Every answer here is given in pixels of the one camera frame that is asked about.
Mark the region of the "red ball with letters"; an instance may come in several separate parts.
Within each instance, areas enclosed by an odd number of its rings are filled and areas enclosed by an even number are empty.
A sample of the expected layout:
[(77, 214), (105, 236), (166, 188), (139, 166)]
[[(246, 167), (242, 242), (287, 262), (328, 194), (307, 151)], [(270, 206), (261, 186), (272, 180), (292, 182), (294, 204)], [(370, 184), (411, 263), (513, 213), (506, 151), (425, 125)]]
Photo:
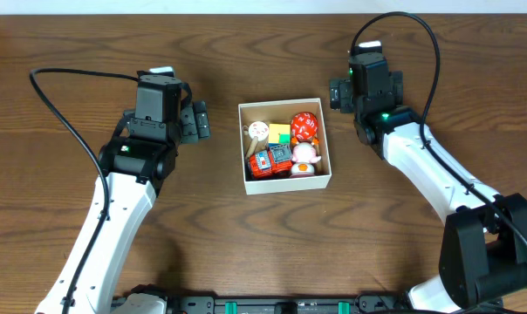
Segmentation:
[(313, 113), (301, 112), (291, 119), (291, 137), (297, 141), (311, 141), (318, 131), (318, 120)]

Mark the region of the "white cardboard box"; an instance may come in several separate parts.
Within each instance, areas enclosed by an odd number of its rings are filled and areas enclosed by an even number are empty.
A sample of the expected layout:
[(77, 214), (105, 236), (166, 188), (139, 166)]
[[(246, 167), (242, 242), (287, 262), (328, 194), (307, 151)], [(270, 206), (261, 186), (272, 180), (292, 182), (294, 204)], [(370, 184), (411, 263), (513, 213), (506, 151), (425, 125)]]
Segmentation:
[[(249, 126), (254, 121), (265, 123), (288, 123), (296, 113), (313, 113), (318, 121), (318, 148), (317, 153), (322, 160), (317, 165), (317, 175), (293, 179), (265, 179), (255, 180), (250, 177), (249, 170), (244, 162), (244, 153), (249, 148), (249, 136), (243, 134), (243, 127)], [(244, 103), (238, 105), (238, 118), (241, 136), (241, 160), (243, 170), (243, 183), (247, 195), (270, 194), (279, 192), (292, 192), (308, 189), (326, 188), (332, 177), (332, 167), (325, 131), (325, 118), (320, 98), (314, 99), (288, 99)]]

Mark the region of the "pink pig toy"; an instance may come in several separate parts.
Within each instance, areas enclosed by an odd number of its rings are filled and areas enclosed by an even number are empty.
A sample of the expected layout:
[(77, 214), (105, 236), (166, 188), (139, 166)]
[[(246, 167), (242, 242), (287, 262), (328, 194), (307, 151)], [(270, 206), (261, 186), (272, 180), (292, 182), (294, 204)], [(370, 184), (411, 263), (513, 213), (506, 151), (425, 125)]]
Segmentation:
[(316, 174), (315, 165), (322, 157), (317, 149), (309, 142), (300, 142), (291, 151), (291, 178), (310, 177)]

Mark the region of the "pig face rattle drum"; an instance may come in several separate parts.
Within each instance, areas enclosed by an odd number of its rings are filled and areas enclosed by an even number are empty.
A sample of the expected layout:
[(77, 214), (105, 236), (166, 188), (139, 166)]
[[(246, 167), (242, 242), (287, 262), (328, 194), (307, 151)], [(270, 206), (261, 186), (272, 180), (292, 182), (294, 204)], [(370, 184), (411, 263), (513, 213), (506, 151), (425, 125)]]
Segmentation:
[(254, 121), (248, 126), (243, 126), (243, 134), (248, 137), (248, 148), (244, 154), (245, 160), (266, 149), (269, 133), (270, 127), (262, 121)]

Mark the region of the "multicoloured puzzle cube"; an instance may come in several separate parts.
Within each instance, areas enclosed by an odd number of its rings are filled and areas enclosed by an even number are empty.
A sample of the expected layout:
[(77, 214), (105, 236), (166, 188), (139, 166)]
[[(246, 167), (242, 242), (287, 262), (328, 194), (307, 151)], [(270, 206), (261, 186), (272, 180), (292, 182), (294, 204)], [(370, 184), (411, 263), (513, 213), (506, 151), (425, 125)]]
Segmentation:
[(291, 126), (289, 124), (270, 124), (268, 143), (270, 146), (289, 144), (291, 142)]

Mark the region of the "red toy truck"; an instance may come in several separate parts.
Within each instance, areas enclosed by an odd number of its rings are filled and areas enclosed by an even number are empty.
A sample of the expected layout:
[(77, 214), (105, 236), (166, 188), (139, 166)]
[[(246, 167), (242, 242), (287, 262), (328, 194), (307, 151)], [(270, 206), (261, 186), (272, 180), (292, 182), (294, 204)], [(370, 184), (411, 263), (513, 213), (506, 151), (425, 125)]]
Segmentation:
[(286, 144), (255, 153), (248, 161), (250, 175), (255, 180), (285, 177), (293, 165), (291, 157), (291, 149)]

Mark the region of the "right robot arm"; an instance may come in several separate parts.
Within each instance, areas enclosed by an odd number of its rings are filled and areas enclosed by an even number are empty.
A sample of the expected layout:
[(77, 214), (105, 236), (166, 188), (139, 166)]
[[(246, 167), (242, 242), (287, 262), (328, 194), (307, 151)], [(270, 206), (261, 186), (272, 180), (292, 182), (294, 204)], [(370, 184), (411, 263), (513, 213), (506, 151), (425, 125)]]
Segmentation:
[(403, 103), (401, 72), (379, 46), (352, 52), (347, 78), (330, 81), (331, 107), (354, 116), (361, 143), (401, 171), (444, 225), (438, 274), (407, 293), (410, 309), (497, 310), (527, 289), (527, 200), (503, 196), (468, 172)]

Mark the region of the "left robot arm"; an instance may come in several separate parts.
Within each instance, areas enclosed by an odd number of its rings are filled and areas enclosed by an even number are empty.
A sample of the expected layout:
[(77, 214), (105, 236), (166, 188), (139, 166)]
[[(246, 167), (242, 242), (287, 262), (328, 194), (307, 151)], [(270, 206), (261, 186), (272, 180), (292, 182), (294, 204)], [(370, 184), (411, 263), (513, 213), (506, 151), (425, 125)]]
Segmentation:
[(99, 174), (91, 207), (57, 282), (39, 313), (111, 313), (113, 294), (135, 235), (175, 169), (181, 144), (210, 136), (207, 106), (194, 102), (188, 83), (171, 66), (139, 71), (136, 103), (123, 112), (111, 139), (95, 154), (50, 102), (41, 98), (76, 138)]

